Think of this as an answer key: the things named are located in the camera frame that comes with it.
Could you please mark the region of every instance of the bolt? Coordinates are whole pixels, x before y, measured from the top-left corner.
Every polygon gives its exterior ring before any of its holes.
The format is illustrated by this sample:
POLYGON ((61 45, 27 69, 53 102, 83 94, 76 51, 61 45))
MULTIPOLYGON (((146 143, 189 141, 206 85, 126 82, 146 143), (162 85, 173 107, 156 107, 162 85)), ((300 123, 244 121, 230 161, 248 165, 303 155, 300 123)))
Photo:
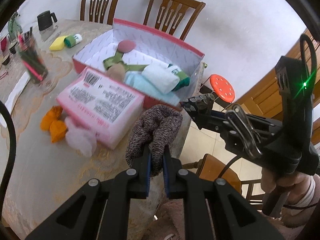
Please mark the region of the bolt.
POLYGON ((88 184, 90 187, 95 187, 99 184, 99 181, 97 179, 90 179, 88 184))
POLYGON ((137 173, 137 171, 135 169, 127 169, 127 174, 130 176, 133 176, 137 173))
POLYGON ((185 170, 185 169, 180 169, 178 170, 178 173, 181 175, 181 176, 186 176, 188 174, 188 171, 185 170))
POLYGON ((218 179, 216 179, 216 183, 217 183, 218 185, 220 185, 220 186, 223 186, 223 185, 226 184, 226 180, 223 179, 223 178, 218 178, 218 179))

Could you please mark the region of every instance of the patterned tablecloth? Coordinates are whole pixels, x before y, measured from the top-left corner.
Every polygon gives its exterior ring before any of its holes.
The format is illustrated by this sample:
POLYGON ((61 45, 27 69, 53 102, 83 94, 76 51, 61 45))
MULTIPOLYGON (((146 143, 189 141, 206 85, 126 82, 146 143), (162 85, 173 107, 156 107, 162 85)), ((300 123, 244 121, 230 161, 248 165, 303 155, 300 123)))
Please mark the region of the patterned tablecloth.
MULTIPOLYGON (((24 239, 37 225, 65 202, 91 178, 101 181, 114 178, 128 168, 124 158, 130 132, 115 150, 98 144, 92 158, 88 159, 71 149, 62 140, 52 144, 48 132, 39 129, 45 113, 57 105, 56 96, 76 77, 72 55, 100 34, 112 27, 105 24, 73 20, 60 20, 46 31, 39 32, 34 24, 34 36, 49 74, 41 86, 29 82, 12 111, 17 134, 17 154, 12 177, 4 201, 3 217, 12 230, 24 239), (71 49, 50 52, 49 46, 56 37, 80 33, 83 41, 71 49)), ((0 70, 0 100, 5 102, 15 84, 25 71, 17 55, 9 65, 0 70)), ((203 75, 201 68, 198 86, 203 75)), ((184 145, 190 117, 183 111, 183 123, 171 145, 172 156, 179 157, 184 145)), ((9 154, 8 130, 0 125, 0 174, 2 176, 9 154)), ((147 200, 132 200, 130 206, 128 239, 140 239, 164 195, 163 178, 151 179, 147 200)))

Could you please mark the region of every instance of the tile floor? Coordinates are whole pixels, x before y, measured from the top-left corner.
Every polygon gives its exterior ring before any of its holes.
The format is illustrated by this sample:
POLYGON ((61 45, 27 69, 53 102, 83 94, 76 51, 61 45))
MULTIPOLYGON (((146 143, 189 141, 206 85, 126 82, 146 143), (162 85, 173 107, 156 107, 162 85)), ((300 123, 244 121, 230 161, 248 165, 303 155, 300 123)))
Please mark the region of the tile floor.
MULTIPOLYGON (((213 110, 221 111, 223 108, 218 104, 213 105, 213 110)), ((191 122, 189 132, 180 156, 182 164, 199 161, 206 153, 210 153, 223 163, 230 161, 235 155, 225 150, 225 142, 216 132, 197 128, 194 122, 191 122)), ((231 165, 231 169, 238 175, 240 180, 261 179, 261 167, 245 159, 237 160, 231 165)), ((243 186, 243 195, 246 195, 248 186, 243 186)), ((264 193, 260 184, 255 184, 253 195, 264 193)))

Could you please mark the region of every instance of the wooden door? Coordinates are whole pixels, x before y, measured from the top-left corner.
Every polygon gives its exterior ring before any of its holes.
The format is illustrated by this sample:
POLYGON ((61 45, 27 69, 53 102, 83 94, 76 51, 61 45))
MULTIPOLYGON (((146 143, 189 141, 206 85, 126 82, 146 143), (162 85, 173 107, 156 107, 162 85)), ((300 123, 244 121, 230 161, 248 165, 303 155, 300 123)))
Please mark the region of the wooden door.
MULTIPOLYGON (((309 30, 305 30, 304 33, 311 38, 317 54, 318 71, 316 76, 316 84, 313 92, 315 95, 315 107, 320 103, 320 42, 317 42, 313 39, 309 30)), ((301 58, 299 41, 295 43, 295 45, 290 49, 286 56, 297 59, 301 58)), ((305 44, 305 56, 307 59, 308 66, 311 67, 311 56, 307 44, 305 44)), ((274 68, 263 79, 261 79, 252 89, 250 89, 245 95, 239 98, 236 103, 242 105, 243 109, 248 113, 282 120, 282 101, 278 91, 278 85, 276 82, 276 72, 274 68)), ((319 141, 318 139, 313 140, 313 142, 317 143, 320 142, 320 129, 318 130, 319 141)))

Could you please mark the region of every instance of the human hand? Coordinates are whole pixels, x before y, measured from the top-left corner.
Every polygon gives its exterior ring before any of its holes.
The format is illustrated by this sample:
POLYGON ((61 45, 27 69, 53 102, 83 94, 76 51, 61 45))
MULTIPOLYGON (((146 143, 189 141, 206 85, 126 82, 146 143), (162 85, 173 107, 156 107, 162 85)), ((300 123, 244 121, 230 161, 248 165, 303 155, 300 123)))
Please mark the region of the human hand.
POLYGON ((279 179, 276 179, 276 175, 265 168, 261 173, 261 189, 265 193, 270 193, 276 186, 287 187, 290 191, 288 203, 291 205, 298 203, 305 196, 311 183, 310 175, 298 171, 279 179))

